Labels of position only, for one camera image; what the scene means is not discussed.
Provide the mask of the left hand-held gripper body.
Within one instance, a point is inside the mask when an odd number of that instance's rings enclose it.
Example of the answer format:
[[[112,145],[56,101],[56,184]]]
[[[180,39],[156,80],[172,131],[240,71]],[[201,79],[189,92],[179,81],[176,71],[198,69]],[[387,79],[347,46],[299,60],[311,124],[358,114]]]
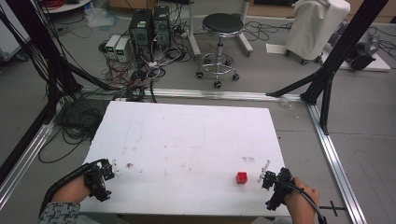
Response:
[[[90,196],[103,202],[110,198],[111,191],[106,189],[106,181],[115,177],[108,159],[85,164],[84,184],[90,190]]]

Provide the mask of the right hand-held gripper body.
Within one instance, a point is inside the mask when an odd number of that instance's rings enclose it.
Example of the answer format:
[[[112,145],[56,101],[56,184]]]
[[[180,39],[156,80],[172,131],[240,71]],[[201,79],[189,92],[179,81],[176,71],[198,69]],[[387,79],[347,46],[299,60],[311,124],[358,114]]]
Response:
[[[266,171],[262,180],[264,189],[274,188],[274,194],[265,204],[268,210],[275,211],[282,203],[285,203],[284,198],[291,194],[290,185],[293,184],[293,176],[289,169],[282,167],[278,174]]]

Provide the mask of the person's right hand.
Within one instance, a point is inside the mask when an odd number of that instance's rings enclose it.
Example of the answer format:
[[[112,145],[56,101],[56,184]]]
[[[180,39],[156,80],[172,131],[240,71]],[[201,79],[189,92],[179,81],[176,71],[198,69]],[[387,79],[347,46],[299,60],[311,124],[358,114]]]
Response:
[[[298,176],[294,178],[294,184],[311,197],[311,199],[318,204],[319,191],[307,186]],[[299,192],[293,193],[285,197],[285,204],[290,212],[292,224],[315,224],[315,208],[310,202]]]

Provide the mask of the person's left hand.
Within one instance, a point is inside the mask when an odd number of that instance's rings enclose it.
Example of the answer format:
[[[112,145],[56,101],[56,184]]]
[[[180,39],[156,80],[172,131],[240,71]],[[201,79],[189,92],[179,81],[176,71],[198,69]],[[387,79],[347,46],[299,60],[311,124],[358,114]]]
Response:
[[[53,202],[81,203],[90,194],[90,189],[85,186],[84,177],[79,176],[58,189],[51,200]]]

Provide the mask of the patterned grey sleeve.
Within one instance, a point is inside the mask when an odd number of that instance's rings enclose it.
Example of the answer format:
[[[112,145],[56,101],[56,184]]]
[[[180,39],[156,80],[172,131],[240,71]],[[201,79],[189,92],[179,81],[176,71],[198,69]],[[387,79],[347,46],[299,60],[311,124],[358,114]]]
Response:
[[[48,203],[40,214],[37,224],[77,224],[79,203]]]

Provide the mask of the large black computer tower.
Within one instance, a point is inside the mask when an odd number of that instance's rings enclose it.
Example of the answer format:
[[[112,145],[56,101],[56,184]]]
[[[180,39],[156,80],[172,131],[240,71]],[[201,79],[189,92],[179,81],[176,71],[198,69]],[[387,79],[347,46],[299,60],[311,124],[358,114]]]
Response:
[[[129,33],[134,47],[135,57],[138,61],[151,61],[150,46],[153,38],[152,11],[139,8],[133,13],[129,25]]]

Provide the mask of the slim black computer tower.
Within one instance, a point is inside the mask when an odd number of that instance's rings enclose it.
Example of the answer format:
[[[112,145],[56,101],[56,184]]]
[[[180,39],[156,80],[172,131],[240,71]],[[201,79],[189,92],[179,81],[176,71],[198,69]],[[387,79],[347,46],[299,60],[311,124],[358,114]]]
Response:
[[[157,49],[166,49],[171,45],[169,13],[169,6],[156,6],[153,10],[153,25]]]

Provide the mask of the clear plastic bag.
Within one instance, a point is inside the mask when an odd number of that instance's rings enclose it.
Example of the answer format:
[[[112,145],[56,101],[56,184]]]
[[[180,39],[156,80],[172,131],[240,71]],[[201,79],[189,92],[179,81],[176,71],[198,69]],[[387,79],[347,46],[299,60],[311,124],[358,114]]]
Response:
[[[116,15],[110,13],[105,8],[86,8],[84,13],[90,28],[109,29],[115,26],[119,21]]]

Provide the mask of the white covered cart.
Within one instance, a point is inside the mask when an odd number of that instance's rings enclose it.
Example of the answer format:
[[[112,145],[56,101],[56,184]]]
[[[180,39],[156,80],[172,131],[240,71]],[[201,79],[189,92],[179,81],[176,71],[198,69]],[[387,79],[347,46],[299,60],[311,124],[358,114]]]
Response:
[[[284,54],[294,53],[302,64],[315,60],[349,11],[346,0],[298,0]]]

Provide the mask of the black round stool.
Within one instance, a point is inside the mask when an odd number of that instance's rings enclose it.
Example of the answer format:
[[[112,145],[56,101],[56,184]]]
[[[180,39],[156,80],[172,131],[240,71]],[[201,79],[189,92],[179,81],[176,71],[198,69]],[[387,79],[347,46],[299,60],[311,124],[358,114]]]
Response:
[[[220,75],[232,73],[234,81],[240,78],[234,68],[233,58],[223,52],[223,39],[241,35],[244,23],[234,15],[214,13],[204,17],[203,29],[208,34],[217,36],[219,42],[215,52],[208,52],[201,57],[195,76],[201,79],[205,74],[212,74],[215,78],[214,87],[219,89],[222,86]]]

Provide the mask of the black grey machine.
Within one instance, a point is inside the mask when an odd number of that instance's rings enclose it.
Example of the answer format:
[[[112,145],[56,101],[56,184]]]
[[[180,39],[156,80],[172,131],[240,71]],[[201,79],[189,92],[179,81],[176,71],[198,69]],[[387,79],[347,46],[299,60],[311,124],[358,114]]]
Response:
[[[377,37],[365,32],[352,51],[346,57],[346,62],[355,71],[361,71],[375,60],[374,54],[379,50]]]

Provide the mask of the round white table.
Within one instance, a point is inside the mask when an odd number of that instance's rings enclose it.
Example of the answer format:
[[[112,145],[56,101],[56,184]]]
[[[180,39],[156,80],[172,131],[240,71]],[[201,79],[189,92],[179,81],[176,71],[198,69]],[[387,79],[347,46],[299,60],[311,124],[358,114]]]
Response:
[[[46,14],[66,12],[85,7],[92,0],[40,0],[39,7]]]

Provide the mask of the aluminium floor rail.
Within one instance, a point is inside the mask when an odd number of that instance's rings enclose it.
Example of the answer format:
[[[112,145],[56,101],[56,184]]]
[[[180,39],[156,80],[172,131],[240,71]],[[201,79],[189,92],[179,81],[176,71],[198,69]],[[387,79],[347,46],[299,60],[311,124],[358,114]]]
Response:
[[[32,165],[39,150],[50,137],[53,128],[53,123],[42,125],[34,133],[32,139],[28,141],[27,146],[23,148],[24,151],[21,157],[17,159],[16,164],[7,175],[5,181],[0,185],[0,211],[6,206],[7,201]]]
[[[177,90],[177,89],[158,89],[143,87],[141,90],[125,88],[121,90],[105,91],[100,88],[83,88],[83,93],[89,95],[109,98],[109,99],[151,99],[156,101],[158,98],[185,98],[185,99],[204,99],[204,100],[223,100],[223,101],[247,101],[247,102],[301,102],[297,94],[285,94],[280,97],[269,96],[260,92],[241,92],[241,91],[198,91],[198,90]]]
[[[307,107],[310,116],[313,120],[314,127],[317,131],[319,142],[324,151],[325,158],[330,165],[333,178],[338,187],[343,202],[346,206],[346,211],[351,219],[352,224],[368,224],[367,220],[361,210],[360,204],[355,196],[353,188],[351,187],[345,169],[339,159],[336,148],[332,142],[331,137],[326,134],[319,125],[319,112],[315,105]]]

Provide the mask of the black diagonal frame brace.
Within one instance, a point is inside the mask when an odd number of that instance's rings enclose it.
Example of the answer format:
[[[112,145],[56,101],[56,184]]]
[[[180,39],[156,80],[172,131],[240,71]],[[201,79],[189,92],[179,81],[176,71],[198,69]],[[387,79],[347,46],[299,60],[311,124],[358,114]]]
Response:
[[[321,72],[322,72],[322,69],[319,69],[318,71],[311,74],[310,76],[302,78],[302,79],[290,84],[289,86],[286,86],[283,89],[280,89],[280,90],[274,91],[274,92],[268,92],[267,96],[278,98],[280,96],[283,96],[286,93],[289,93],[291,91],[299,89],[302,86],[306,85],[307,83],[314,81],[321,74]]]
[[[92,84],[96,85],[97,87],[101,88],[104,91],[116,91],[116,87],[112,87],[105,82],[101,81],[99,78],[90,75],[85,70],[78,68],[77,66],[69,63],[68,64],[70,71],[79,77],[86,79],[87,81],[91,82]]]

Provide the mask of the black short frame brace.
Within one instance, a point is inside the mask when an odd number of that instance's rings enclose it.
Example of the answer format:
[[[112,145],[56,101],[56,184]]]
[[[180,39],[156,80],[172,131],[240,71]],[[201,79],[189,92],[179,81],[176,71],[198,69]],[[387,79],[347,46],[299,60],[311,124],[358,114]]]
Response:
[[[335,76],[335,73],[331,73],[326,81],[323,95],[322,95],[322,105],[320,111],[320,118],[319,118],[319,126],[321,127],[322,131],[325,135],[329,134],[328,131],[328,117],[329,117],[329,109],[330,109],[330,101],[331,101],[331,94],[332,94],[332,81]]]

